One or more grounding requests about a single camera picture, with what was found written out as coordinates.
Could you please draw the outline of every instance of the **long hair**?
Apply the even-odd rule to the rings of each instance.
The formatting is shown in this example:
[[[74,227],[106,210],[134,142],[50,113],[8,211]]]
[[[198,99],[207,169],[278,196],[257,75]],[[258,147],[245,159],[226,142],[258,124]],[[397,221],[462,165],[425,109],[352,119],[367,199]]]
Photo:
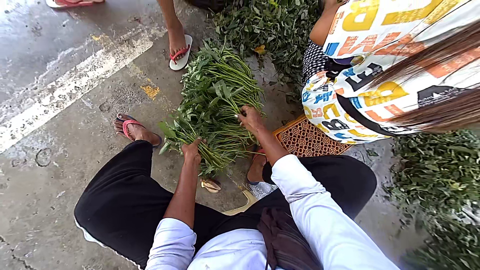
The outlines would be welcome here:
[[[404,76],[414,77],[423,69],[451,61],[463,53],[480,47],[480,20],[388,68],[372,81],[372,86]],[[398,126],[428,132],[446,132],[480,122],[479,85],[444,101],[419,107],[391,118]]]

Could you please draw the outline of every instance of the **red flip-flop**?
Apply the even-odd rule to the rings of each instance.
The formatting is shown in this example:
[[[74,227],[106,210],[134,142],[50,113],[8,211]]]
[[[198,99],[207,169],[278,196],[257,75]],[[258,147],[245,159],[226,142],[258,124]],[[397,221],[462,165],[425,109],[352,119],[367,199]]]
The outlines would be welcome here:
[[[91,6],[95,3],[103,3],[105,1],[101,2],[96,2],[96,1],[83,1],[79,0],[78,2],[69,2],[66,0],[45,0],[47,3],[47,6],[57,9],[57,8],[73,8],[73,7],[85,7],[85,6]]]
[[[135,125],[140,125],[142,127],[144,127],[144,125],[140,124],[140,122],[138,122],[137,120],[123,120],[123,119],[120,119],[117,117],[117,120],[119,121],[122,121],[122,128],[123,128],[123,133],[125,134],[125,136],[127,136],[127,138],[129,138],[130,140],[132,141],[135,141],[135,139],[131,138],[129,135],[128,135],[128,128],[127,128],[127,125],[128,124],[135,124]],[[153,146],[153,148],[158,148],[161,144],[162,144],[162,137],[160,137],[160,135],[154,133],[155,135],[158,136],[158,138],[160,139],[160,143],[158,145],[155,145]]]
[[[178,51],[177,53],[175,53],[175,55],[172,55],[170,54],[170,68],[172,70],[181,70],[182,68],[184,68],[187,63],[188,63],[188,56],[190,55],[190,49],[192,48],[192,42],[193,42],[193,38],[189,35],[185,35],[185,44],[187,45],[186,48],[183,48],[181,49],[180,51]],[[174,60],[175,58],[177,58],[179,55],[181,54],[185,54],[182,58],[180,59],[177,59],[177,60]]]
[[[262,153],[262,154],[265,154],[265,150],[262,148],[260,150],[257,151],[257,148],[258,148],[258,145],[255,145],[255,147],[253,148],[252,152],[257,152],[257,153]],[[252,158],[252,162],[250,163],[250,167],[252,166],[253,164],[253,161],[255,160],[256,157],[260,156],[260,154],[254,154],[253,155],[253,158]],[[247,176],[246,176],[246,179],[247,179],[247,182],[251,185],[258,185],[258,183],[260,182],[250,182],[250,180],[248,179],[248,173],[247,173]]]

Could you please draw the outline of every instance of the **hand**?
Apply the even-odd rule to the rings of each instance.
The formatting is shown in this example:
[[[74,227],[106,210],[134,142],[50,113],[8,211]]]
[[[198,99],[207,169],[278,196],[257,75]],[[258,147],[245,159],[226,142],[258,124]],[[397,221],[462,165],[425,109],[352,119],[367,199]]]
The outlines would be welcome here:
[[[191,144],[183,144],[181,146],[181,151],[183,152],[183,156],[185,158],[185,162],[193,161],[195,165],[200,164],[202,160],[202,156],[198,153],[198,145],[202,139],[198,137],[194,140]]]
[[[255,108],[245,105],[241,111],[242,114],[235,114],[241,122],[240,126],[245,126],[254,136],[257,136],[260,130],[266,129],[260,113]]]

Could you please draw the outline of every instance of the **black and white checkered fabric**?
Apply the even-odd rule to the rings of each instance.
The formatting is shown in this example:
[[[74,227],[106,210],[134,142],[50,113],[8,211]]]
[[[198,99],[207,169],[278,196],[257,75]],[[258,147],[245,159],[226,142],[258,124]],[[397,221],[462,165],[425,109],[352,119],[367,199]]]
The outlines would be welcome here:
[[[315,73],[326,71],[328,56],[323,52],[323,47],[309,40],[307,50],[303,55],[302,82],[305,85]]]

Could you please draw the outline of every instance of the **white sole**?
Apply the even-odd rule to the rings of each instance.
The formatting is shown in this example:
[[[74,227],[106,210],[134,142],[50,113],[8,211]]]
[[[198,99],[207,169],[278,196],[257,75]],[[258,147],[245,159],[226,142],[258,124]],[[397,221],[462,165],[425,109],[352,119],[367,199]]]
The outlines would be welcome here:
[[[53,9],[66,7],[66,5],[62,5],[62,6],[58,5],[54,0],[45,0],[45,2],[47,3],[47,6]]]
[[[177,64],[173,60],[170,60],[170,68],[172,70],[180,70],[187,66],[188,63],[188,56],[190,55],[190,50],[192,50],[192,42],[193,38],[189,35],[185,35],[185,43],[187,44],[187,47],[190,45],[188,51],[185,53],[185,55],[177,60]]]

